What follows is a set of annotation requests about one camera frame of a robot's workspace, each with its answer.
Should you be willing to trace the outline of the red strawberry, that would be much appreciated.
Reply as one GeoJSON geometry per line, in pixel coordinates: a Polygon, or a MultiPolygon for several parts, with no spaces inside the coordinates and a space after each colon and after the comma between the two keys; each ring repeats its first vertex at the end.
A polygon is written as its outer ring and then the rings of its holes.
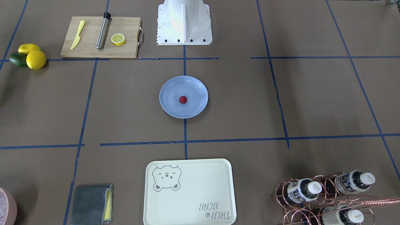
{"type": "Polygon", "coordinates": [[[179,97],[179,103],[181,103],[181,104],[186,104],[187,101],[188,101],[188,99],[187,99],[186,96],[180,96],[180,97],[179,97]]]}

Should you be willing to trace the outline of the pink bowl of ice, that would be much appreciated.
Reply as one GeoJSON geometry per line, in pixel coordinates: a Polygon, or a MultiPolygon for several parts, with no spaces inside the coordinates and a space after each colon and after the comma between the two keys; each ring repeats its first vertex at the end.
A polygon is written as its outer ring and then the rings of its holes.
{"type": "Polygon", "coordinates": [[[17,215],[17,204],[13,195],[4,188],[0,188],[0,224],[14,225],[17,215]]]}

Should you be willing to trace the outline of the yellow plastic knife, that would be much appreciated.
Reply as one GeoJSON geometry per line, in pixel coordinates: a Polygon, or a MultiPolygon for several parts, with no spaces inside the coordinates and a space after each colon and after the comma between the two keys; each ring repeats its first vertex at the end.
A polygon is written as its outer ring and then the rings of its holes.
{"type": "Polygon", "coordinates": [[[78,45],[79,41],[81,40],[80,34],[85,26],[86,22],[84,20],[81,20],[77,29],[77,33],[75,36],[75,39],[70,47],[70,50],[73,50],[74,48],[76,48],[76,46],[78,45]]]}

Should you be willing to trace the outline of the elongated yellow lemon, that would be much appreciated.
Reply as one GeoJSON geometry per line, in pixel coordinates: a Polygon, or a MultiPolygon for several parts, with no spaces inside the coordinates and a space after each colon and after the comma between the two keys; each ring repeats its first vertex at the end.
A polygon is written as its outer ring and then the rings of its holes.
{"type": "Polygon", "coordinates": [[[33,50],[41,50],[41,48],[33,43],[22,44],[18,48],[18,52],[23,55],[28,55],[33,50]]]}

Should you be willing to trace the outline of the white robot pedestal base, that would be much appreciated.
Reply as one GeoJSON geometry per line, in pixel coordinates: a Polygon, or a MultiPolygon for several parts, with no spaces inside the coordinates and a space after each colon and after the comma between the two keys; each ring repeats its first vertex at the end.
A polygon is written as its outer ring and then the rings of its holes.
{"type": "Polygon", "coordinates": [[[210,45],[210,7],[202,0],[165,0],[157,9],[156,44],[210,45]]]}

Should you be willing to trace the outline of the round yellow lemon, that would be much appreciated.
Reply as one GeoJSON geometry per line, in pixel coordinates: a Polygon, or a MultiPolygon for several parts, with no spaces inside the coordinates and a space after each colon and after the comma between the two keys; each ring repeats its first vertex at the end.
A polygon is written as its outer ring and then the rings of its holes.
{"type": "Polygon", "coordinates": [[[26,64],[32,70],[39,70],[46,64],[46,55],[41,50],[32,50],[26,57],[26,64]]]}

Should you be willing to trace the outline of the green avocado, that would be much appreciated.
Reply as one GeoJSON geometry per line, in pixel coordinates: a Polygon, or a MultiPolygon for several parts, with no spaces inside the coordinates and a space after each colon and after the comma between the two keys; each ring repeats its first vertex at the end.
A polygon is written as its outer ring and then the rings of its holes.
{"type": "Polygon", "coordinates": [[[26,62],[27,56],[21,53],[12,53],[9,56],[9,61],[14,64],[15,66],[18,66],[20,68],[27,67],[27,62],[26,62]]]}

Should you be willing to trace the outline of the tea bottle white cap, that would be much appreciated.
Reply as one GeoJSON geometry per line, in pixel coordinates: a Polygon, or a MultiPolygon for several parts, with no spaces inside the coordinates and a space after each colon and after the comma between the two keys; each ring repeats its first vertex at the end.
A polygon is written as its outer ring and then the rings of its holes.
{"type": "Polygon", "coordinates": [[[319,182],[310,178],[303,178],[286,185],[283,194],[286,202],[294,205],[314,201],[322,191],[323,187],[319,182]]]}

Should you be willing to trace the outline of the cream bear tray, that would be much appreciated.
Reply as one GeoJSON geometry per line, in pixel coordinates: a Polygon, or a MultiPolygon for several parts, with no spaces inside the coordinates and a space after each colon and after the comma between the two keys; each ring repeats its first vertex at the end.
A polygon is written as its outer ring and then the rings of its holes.
{"type": "Polygon", "coordinates": [[[145,225],[232,225],[231,163],[224,158],[153,161],[144,188],[145,225]]]}

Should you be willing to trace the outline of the grey yellow folded cloth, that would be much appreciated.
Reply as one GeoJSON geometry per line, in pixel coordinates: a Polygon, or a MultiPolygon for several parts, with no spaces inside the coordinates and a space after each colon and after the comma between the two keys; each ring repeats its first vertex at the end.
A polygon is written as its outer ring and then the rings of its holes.
{"type": "Polygon", "coordinates": [[[75,189],[71,225],[104,225],[113,219],[113,184],[83,185],[75,189]]]}

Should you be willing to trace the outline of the lemon half slice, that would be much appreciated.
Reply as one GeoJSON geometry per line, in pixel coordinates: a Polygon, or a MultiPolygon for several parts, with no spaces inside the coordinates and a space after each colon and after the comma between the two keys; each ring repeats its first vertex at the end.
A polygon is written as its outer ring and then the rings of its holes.
{"type": "Polygon", "coordinates": [[[126,43],[126,37],[124,36],[124,34],[114,34],[111,37],[111,42],[115,45],[115,46],[121,46],[124,45],[126,43]]]}

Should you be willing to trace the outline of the blue plate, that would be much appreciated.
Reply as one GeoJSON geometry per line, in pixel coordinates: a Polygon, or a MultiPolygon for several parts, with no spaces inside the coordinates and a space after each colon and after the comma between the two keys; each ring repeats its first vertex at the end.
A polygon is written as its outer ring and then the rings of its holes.
{"type": "Polygon", "coordinates": [[[167,81],[159,93],[163,110],[172,117],[192,118],[200,114],[208,103],[208,90],[197,78],[177,76],[167,81]],[[179,97],[186,96],[187,103],[179,103],[179,97]]]}

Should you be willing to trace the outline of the wooden cutting board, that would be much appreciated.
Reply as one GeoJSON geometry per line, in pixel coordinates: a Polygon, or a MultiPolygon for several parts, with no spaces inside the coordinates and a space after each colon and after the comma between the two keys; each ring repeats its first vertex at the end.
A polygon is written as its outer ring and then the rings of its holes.
{"type": "Polygon", "coordinates": [[[63,58],[137,58],[142,19],[111,17],[103,28],[103,17],[72,17],[61,50],[63,58]],[[126,42],[112,42],[114,34],[123,34],[126,42]]]}

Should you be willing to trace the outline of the steel muddler black tip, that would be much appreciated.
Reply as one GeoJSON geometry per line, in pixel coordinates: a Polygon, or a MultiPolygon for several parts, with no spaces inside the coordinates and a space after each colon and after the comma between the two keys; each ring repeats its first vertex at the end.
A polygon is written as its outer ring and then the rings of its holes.
{"type": "Polygon", "coordinates": [[[102,50],[105,46],[106,36],[109,30],[110,23],[111,23],[111,14],[108,12],[104,12],[102,27],[96,43],[96,48],[98,50],[102,50]]]}

